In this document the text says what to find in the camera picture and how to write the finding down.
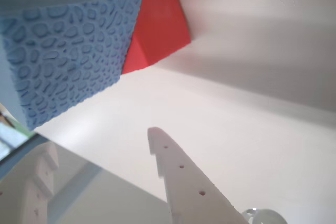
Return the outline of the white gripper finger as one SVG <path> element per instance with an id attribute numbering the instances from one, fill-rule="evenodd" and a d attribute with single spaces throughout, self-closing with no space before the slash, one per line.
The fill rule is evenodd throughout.
<path id="1" fill-rule="evenodd" d="M 162 129 L 148 129 L 150 153 L 164 179 L 173 223 L 246 223 L 183 149 Z"/>
<path id="2" fill-rule="evenodd" d="M 26 154 L 1 180 L 1 223 L 47 223 L 58 167 L 52 142 Z"/>

